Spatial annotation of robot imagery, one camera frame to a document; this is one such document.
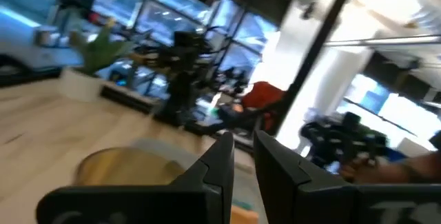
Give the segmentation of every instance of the desk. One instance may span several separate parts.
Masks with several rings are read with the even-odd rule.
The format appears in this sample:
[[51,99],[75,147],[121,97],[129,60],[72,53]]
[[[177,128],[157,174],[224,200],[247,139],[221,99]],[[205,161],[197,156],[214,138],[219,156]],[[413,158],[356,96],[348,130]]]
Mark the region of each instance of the desk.
[[[214,142],[100,99],[82,103],[57,93],[57,81],[0,90],[0,216],[2,223],[35,223],[38,200],[72,182],[78,163],[138,138],[161,140],[194,154]],[[252,158],[235,151],[236,166],[254,171]]]

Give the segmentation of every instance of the ceiling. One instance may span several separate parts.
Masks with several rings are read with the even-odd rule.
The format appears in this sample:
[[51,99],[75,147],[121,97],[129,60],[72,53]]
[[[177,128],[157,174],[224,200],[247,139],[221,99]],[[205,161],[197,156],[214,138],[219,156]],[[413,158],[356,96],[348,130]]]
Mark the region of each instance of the ceiling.
[[[332,1],[319,0],[318,3],[321,8],[329,8]],[[378,22],[378,38],[441,33],[441,9],[438,7],[441,6],[441,0],[351,0],[345,9],[348,6],[361,9]],[[415,57],[423,58],[424,67],[412,74],[441,89],[441,45],[395,45],[375,49],[398,66],[405,66]]]

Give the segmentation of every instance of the black pole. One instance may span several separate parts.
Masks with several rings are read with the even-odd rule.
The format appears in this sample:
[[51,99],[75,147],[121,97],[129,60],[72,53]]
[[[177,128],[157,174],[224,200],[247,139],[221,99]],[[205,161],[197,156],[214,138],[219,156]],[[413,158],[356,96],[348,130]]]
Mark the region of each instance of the black pole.
[[278,109],[278,115],[274,120],[274,125],[269,131],[270,134],[275,135],[279,131],[281,125],[287,117],[287,113],[291,108],[292,104],[296,100],[298,93],[305,84],[305,81],[311,72],[314,63],[317,61],[318,55],[331,34],[332,28],[337,21],[338,15],[340,14],[343,6],[346,4],[346,0],[335,0],[332,5],[331,10],[328,12],[325,21],[323,22],[315,41],[312,43],[309,51],[303,60],[302,66],[300,67],[296,79],[289,86],[288,91],[285,93],[282,104]]
[[278,118],[275,119],[273,128],[269,131],[269,134],[275,135],[278,132],[278,130],[280,129],[283,121],[285,120],[287,113],[288,113],[289,109],[291,108],[291,105],[296,100],[296,97],[297,97],[298,93],[300,92],[300,89],[302,88],[303,84],[305,83],[306,78],[309,75],[309,72],[311,71],[312,66],[316,62],[316,59],[320,53],[320,50],[323,47],[323,44],[325,43],[329,34],[331,33],[332,28],[337,20],[338,15],[340,14],[340,11],[342,10],[342,7],[344,6],[345,2],[346,2],[346,0],[335,0],[334,1],[334,4],[332,5],[331,10],[328,12],[328,15],[326,16],[325,21],[323,22],[320,30],[318,31],[318,34],[317,34],[315,41],[312,43],[305,59],[303,60],[302,66],[300,67],[300,70],[298,71],[296,79],[289,86],[288,91],[285,93],[285,95],[281,101],[279,101],[277,103],[272,103],[261,110],[249,112],[247,114],[242,114],[234,120],[208,126],[206,128],[203,128],[203,132],[206,132],[208,134],[212,134],[212,133],[215,133],[215,132],[222,130],[222,129],[225,129],[225,128],[233,128],[233,127],[236,127],[237,125],[243,123],[244,121],[258,117],[265,112],[276,110],[278,112]]

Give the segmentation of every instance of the orange object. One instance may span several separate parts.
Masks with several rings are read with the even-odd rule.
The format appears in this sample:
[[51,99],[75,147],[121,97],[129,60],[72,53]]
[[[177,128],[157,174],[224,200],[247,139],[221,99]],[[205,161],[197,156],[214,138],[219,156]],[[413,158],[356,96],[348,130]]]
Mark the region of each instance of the orange object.
[[254,211],[244,210],[241,207],[232,206],[230,224],[257,224],[259,215]]
[[[285,92],[268,82],[256,82],[253,90],[242,98],[244,108],[264,108],[282,99]],[[265,114],[265,129],[272,126],[273,120],[270,113]]]

